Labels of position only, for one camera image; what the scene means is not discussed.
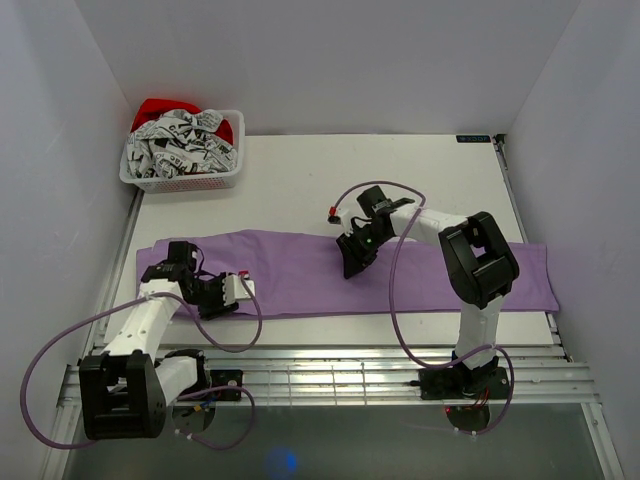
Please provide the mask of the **purple trousers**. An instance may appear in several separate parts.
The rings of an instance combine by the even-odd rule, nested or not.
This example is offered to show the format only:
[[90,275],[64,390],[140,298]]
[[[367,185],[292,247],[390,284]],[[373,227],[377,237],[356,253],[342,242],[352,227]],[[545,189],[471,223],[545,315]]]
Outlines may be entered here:
[[242,230],[193,239],[214,275],[246,270],[255,301],[237,315],[266,319],[386,313],[456,312],[462,306],[450,284],[441,250],[407,240],[383,245],[374,263],[351,279],[332,237]]

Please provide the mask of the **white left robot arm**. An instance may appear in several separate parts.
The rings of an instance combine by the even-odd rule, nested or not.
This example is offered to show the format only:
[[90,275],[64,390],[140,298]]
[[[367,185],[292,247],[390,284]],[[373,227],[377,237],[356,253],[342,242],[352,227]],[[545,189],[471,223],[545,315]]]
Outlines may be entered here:
[[178,350],[159,360],[157,352],[170,321],[184,305],[199,318],[234,312],[246,292],[241,278],[223,272],[206,276],[197,269],[198,248],[173,241],[164,260],[144,271],[138,302],[116,337],[97,355],[80,363],[79,379],[85,435],[93,441],[155,438],[169,405],[178,397],[205,397],[212,376],[204,355]]

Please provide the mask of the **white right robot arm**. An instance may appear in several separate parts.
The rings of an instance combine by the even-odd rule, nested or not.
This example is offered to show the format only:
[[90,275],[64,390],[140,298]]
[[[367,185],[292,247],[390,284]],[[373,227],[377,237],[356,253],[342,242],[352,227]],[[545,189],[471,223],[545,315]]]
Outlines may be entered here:
[[434,365],[416,355],[409,357],[420,367],[415,384],[421,398],[506,398],[512,385],[499,365],[507,355],[496,344],[497,327],[520,270],[493,216],[479,212],[464,217],[429,209],[421,193],[393,200],[373,181],[359,187],[361,216],[339,203],[328,212],[328,222],[343,229],[337,245],[344,277],[363,272],[389,240],[402,245],[411,239],[440,248],[449,283],[461,302],[459,334],[450,361]]

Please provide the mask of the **white plastic laundry basket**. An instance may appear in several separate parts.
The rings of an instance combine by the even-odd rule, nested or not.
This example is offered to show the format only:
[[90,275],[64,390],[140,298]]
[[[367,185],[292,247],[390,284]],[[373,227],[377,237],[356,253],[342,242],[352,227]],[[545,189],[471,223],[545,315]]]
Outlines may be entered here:
[[244,150],[241,112],[173,109],[129,134],[119,178],[146,193],[232,188]]

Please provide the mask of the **black white printed garment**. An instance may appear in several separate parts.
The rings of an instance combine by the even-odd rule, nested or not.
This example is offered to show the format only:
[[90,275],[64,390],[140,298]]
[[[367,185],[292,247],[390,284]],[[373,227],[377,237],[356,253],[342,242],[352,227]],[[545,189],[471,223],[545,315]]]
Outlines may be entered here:
[[128,174],[136,179],[229,173],[238,152],[215,131],[224,116],[213,109],[190,114],[171,110],[129,134],[125,145]]

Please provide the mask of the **dark table label sticker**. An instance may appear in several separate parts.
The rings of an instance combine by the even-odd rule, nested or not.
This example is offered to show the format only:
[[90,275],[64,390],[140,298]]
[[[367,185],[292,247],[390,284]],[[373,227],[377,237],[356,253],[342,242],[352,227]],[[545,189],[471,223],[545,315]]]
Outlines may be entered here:
[[455,136],[458,143],[491,143],[492,138],[490,135],[478,135],[478,134],[459,134]]

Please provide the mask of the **red garment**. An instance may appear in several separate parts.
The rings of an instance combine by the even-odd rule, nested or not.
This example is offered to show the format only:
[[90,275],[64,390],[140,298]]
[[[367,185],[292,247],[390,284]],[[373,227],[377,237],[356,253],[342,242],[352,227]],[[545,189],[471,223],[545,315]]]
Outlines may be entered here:
[[[193,104],[169,99],[148,98],[139,107],[132,122],[130,132],[133,133],[148,121],[157,120],[161,115],[176,109],[186,110],[190,114],[197,114],[201,109]],[[223,119],[215,131],[215,135],[226,142],[234,142],[234,132],[228,120]]]

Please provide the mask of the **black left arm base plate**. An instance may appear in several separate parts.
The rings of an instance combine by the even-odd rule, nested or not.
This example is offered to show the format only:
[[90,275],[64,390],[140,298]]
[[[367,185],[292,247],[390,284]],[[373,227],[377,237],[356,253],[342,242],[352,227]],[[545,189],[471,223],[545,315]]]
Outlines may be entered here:
[[241,392],[234,387],[243,385],[244,372],[240,369],[210,370],[211,387],[222,387],[222,390],[209,393],[210,401],[235,402],[241,399]]

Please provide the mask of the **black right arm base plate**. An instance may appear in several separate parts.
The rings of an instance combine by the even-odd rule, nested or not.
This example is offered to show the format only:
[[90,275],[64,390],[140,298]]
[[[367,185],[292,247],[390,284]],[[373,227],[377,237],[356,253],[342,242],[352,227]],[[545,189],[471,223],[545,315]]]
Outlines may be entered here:
[[466,372],[454,367],[443,370],[421,369],[418,386],[423,400],[506,399],[510,392],[507,372],[497,367],[488,372]]

